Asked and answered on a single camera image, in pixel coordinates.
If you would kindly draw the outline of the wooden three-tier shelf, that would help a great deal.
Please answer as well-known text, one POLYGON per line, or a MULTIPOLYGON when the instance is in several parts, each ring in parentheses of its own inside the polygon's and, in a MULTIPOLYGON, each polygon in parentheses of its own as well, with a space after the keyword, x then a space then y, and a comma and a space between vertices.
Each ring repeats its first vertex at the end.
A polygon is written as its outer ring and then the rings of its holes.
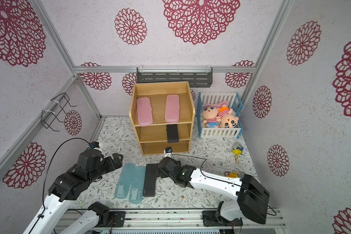
POLYGON ((189 153, 195 120, 195 105, 188 82, 137 83, 133 87, 129 117, 142 155, 162 154, 166 147, 175 153, 189 153), (169 143, 165 119, 168 95, 179 96, 177 132, 179 142, 169 143), (152 124, 142 126, 138 120, 140 98, 148 98, 152 111, 152 124))

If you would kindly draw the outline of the blue white toy crib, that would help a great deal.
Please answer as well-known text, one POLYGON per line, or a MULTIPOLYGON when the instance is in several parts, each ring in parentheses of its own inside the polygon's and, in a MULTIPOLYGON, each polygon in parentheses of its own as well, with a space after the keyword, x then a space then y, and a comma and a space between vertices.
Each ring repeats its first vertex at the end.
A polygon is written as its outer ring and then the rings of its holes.
POLYGON ((239 117, 239 113, 243 108, 241 99, 237 93, 199 93, 197 104, 197 122, 200 138, 239 138, 243 132, 240 120, 236 128, 207 128, 203 123, 201 116, 204 107, 217 107, 221 108, 227 106, 234 110, 234 114, 239 117))

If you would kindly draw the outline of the pink striped plush doll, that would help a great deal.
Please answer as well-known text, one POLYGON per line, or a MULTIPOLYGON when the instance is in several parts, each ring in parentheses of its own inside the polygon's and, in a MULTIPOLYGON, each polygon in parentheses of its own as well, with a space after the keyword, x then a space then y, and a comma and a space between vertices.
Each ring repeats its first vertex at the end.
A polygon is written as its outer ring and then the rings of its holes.
POLYGON ((221 118, 218 116, 219 108, 217 107, 204 107, 201 112, 203 123, 207 128, 219 128, 221 118))

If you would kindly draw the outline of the pink pencil case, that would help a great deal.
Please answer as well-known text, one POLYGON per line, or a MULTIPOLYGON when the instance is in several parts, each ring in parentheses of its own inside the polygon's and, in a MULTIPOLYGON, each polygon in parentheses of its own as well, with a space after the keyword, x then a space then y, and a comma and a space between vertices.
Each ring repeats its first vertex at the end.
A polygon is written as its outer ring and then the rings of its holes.
POLYGON ((148 97, 137 99, 137 118, 138 124, 141 127, 150 126, 153 124, 152 107, 148 97))
POLYGON ((179 95, 168 95, 165 105, 165 121, 167 123, 177 123, 179 121, 179 109, 179 95))

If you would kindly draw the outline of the yellow grey keychain toy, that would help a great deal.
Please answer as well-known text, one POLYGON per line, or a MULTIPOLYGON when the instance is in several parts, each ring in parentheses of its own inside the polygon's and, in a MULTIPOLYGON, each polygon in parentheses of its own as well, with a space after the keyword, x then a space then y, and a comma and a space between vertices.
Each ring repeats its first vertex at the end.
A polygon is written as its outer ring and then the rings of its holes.
POLYGON ((233 146, 232 153, 235 155, 235 162, 236 163, 240 162, 240 158, 241 158, 243 151, 244 151, 244 147, 240 143, 236 143, 233 146))

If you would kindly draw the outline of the grey wall-mounted rack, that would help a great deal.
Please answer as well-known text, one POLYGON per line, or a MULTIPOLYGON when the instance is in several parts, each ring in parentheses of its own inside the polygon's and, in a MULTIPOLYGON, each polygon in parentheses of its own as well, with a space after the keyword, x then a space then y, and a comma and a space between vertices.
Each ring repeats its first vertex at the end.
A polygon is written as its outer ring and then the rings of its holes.
POLYGON ((137 83, 188 82, 191 88, 210 88, 213 83, 213 69, 201 72, 149 72, 137 68, 137 83))

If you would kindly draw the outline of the yellow duck grey disc toy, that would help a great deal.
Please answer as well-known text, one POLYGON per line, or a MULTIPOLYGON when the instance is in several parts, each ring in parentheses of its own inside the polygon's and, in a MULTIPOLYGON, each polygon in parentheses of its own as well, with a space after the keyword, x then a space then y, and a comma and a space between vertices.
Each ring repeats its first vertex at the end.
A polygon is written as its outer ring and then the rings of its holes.
POLYGON ((237 178, 237 177, 241 177, 241 174, 239 172, 228 172, 226 171, 224 173, 225 177, 229 177, 229 178, 237 178))

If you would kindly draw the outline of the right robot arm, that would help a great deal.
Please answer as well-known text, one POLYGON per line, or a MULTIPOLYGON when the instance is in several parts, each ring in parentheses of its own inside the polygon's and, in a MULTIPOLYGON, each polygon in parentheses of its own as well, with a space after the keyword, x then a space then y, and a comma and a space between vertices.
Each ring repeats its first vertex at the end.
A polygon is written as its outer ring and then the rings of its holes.
POLYGON ((266 223, 270 193, 252 175, 224 177, 195 166, 182 166, 170 157, 164 157, 158 169, 162 178, 169 177, 179 187, 208 190, 229 198, 230 201, 218 205, 215 218, 219 222, 244 216, 258 224, 266 223))

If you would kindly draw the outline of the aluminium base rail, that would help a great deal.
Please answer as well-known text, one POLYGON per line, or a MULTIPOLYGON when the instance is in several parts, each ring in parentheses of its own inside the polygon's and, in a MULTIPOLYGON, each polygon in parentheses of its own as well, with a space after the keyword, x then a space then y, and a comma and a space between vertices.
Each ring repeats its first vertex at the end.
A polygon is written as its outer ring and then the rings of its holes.
POLYGON ((105 221, 91 229, 106 230, 165 230, 165 229, 274 229, 282 233, 287 226, 279 210, 276 216, 267 217, 265 224, 255 223, 245 217, 220 223, 215 209, 111 209, 105 221))

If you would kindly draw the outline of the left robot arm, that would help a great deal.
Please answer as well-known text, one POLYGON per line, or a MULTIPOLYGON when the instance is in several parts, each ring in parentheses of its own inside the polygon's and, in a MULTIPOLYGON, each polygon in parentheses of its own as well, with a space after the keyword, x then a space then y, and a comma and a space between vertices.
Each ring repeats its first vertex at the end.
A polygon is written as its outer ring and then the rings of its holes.
POLYGON ((103 175, 121 168, 123 158, 117 153, 105 157, 99 148, 80 153, 77 163, 55 179, 43 205, 24 233, 50 234, 80 194, 103 175))

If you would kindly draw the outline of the orange hat plush doll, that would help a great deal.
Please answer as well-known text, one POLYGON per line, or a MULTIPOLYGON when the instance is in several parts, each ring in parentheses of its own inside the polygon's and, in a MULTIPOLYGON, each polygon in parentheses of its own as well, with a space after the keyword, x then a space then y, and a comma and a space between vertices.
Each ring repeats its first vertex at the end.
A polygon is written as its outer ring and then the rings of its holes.
POLYGON ((219 109, 217 114, 220 117, 219 127, 220 128, 236 128, 238 126, 239 117, 234 113, 234 110, 223 106, 219 109))

